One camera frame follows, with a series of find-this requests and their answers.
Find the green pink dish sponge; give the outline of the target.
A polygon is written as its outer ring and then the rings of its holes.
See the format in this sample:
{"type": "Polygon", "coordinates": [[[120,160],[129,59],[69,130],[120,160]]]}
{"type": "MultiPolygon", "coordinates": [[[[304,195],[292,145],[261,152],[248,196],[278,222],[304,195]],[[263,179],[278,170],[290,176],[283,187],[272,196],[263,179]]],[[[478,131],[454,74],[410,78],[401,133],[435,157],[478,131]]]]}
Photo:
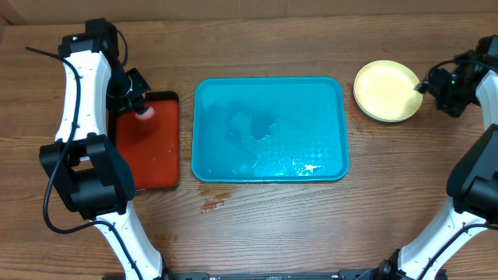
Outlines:
{"type": "Polygon", "coordinates": [[[148,107],[142,114],[136,114],[135,117],[141,121],[146,121],[153,117],[155,110],[152,107],[148,107]]]}

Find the yellow plate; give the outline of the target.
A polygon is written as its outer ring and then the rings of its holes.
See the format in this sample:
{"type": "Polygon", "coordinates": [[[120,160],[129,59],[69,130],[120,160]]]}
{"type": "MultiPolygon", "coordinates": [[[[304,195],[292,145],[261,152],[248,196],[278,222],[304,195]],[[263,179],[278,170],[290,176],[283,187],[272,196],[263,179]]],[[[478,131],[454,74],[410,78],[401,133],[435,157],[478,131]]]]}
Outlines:
{"type": "Polygon", "coordinates": [[[353,96],[369,117],[388,123],[409,119],[420,108],[423,95],[415,90],[419,78],[396,61],[378,60],[364,65],[356,74],[353,96]]]}

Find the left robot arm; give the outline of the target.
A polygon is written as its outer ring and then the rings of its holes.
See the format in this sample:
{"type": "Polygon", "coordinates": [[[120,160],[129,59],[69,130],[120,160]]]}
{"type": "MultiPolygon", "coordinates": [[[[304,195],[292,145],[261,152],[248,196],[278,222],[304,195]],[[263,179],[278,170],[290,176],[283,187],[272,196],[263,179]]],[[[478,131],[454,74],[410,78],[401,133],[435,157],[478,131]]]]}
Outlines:
{"type": "Polygon", "coordinates": [[[122,32],[104,18],[62,38],[53,58],[65,68],[65,102],[54,143],[40,147],[49,177],[43,202],[47,227],[70,234],[95,227],[124,269],[124,279],[169,279],[133,205],[132,171],[107,135],[107,117],[144,114],[148,83],[119,57],[122,32]]]}

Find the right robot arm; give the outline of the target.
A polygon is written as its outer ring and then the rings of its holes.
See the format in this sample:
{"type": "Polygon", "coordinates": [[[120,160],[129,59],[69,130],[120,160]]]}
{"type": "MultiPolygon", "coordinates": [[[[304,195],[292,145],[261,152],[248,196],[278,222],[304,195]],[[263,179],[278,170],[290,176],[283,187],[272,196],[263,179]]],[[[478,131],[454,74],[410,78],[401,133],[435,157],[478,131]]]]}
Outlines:
{"type": "Polygon", "coordinates": [[[469,104],[482,110],[485,131],[447,180],[448,199],[429,225],[362,279],[444,279],[444,264],[471,238],[497,228],[497,37],[434,65],[416,86],[431,94],[438,110],[460,117],[469,104]]]}

